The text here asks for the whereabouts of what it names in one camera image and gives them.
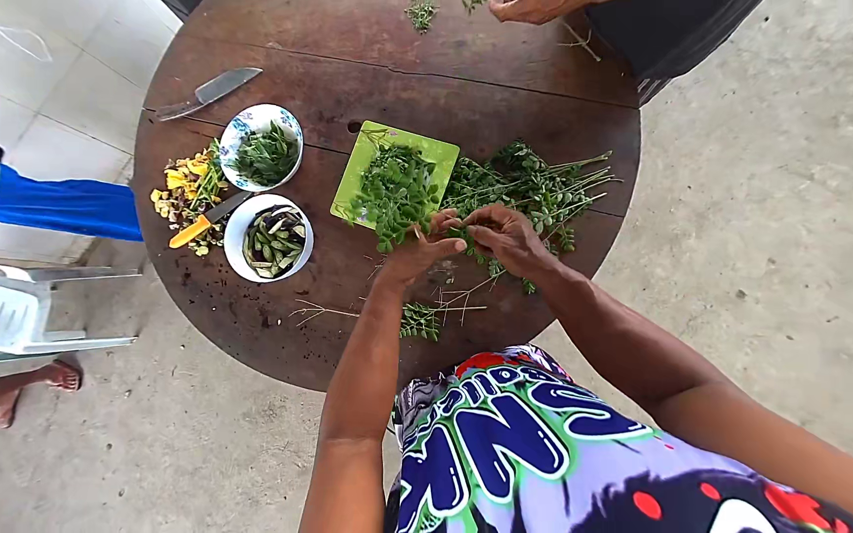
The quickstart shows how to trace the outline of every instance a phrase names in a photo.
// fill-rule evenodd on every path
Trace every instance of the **knife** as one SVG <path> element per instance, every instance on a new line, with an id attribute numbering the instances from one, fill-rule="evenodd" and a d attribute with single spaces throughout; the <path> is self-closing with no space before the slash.
<path id="1" fill-rule="evenodd" d="M 246 81 L 255 78 L 261 68 L 243 67 L 223 72 L 219 76 L 196 87 L 196 102 L 183 102 L 164 105 L 156 111 L 158 120 L 170 120 L 194 113 L 204 105 L 216 102 L 223 96 L 242 86 Z"/>
<path id="2" fill-rule="evenodd" d="M 217 220 L 223 218 L 230 211 L 239 207 L 239 204 L 243 203 L 247 198 L 252 196 L 251 190 L 243 190 L 242 192 L 236 192 L 233 194 L 229 200 L 225 202 L 220 202 L 216 204 L 215 207 L 210 209 L 207 212 L 199 215 L 199 218 L 196 219 L 192 225 L 188 226 L 186 229 L 177 233 L 170 239 L 170 248 L 180 248 L 184 244 L 196 238 L 197 235 L 206 231 L 213 224 L 216 223 Z"/>

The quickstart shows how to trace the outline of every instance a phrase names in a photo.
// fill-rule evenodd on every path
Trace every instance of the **white plastic chair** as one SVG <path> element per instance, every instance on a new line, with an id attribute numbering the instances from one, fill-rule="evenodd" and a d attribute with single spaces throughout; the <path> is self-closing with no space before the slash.
<path id="1" fill-rule="evenodd" d="M 83 330 L 45 331 L 56 282 L 139 276 L 111 266 L 17 268 L 0 265 L 0 352 L 15 355 L 90 350 L 133 343 L 136 337 L 87 339 Z"/>

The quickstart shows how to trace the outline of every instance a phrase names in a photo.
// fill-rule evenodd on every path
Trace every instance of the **red white blue clothing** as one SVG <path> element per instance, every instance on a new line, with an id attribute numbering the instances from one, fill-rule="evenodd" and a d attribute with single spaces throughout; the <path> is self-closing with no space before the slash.
<path id="1" fill-rule="evenodd" d="M 2 162 L 0 222 L 94 237 L 143 240 L 129 187 L 94 179 L 38 181 L 20 176 Z"/>

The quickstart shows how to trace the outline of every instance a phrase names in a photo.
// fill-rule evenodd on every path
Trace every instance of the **hand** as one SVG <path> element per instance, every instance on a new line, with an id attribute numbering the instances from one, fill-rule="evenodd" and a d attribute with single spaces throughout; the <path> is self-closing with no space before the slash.
<path id="1" fill-rule="evenodd" d="M 489 0 L 489 10 L 500 22 L 545 24 L 593 0 Z"/>
<path id="2" fill-rule="evenodd" d="M 467 230 L 482 255 L 495 257 L 509 272 L 537 283 L 549 267 L 560 264 L 542 244 L 525 215 L 503 204 L 493 204 L 472 212 Z"/>
<path id="3" fill-rule="evenodd" d="M 393 249 L 377 279 L 396 281 L 407 286 L 436 260 L 465 250 L 466 241 L 463 239 L 443 238 L 447 229 L 460 224 L 462 222 L 456 218 L 456 210 L 453 209 L 434 214 L 427 234 L 423 233 L 419 224 L 415 224 L 411 230 L 416 238 L 408 234 L 404 244 Z"/>

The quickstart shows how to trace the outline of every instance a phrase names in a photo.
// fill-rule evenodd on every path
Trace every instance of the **chair leg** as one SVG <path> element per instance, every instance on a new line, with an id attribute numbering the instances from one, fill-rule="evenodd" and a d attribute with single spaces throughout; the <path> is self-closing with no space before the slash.
<path id="1" fill-rule="evenodd" d="M 73 331 L 46 331 L 41 334 L 41 340 L 46 343 L 55 343 L 57 341 L 77 341 L 84 339 L 87 333 L 83 329 Z"/>
<path id="2" fill-rule="evenodd" d="M 96 350 L 112 346 L 125 346 L 136 341 L 136 337 L 117 337 L 112 339 L 79 339 L 76 341 L 55 341 L 53 343 L 28 343 L 20 352 L 26 354 L 44 354 L 48 352 L 71 352 L 75 350 Z"/>
<path id="3" fill-rule="evenodd" d="M 139 276 L 136 268 L 114 268 L 112 266 L 77 266 L 75 268 L 40 268 L 29 270 L 34 282 L 69 282 L 75 280 L 97 280 L 101 278 L 128 278 Z"/>

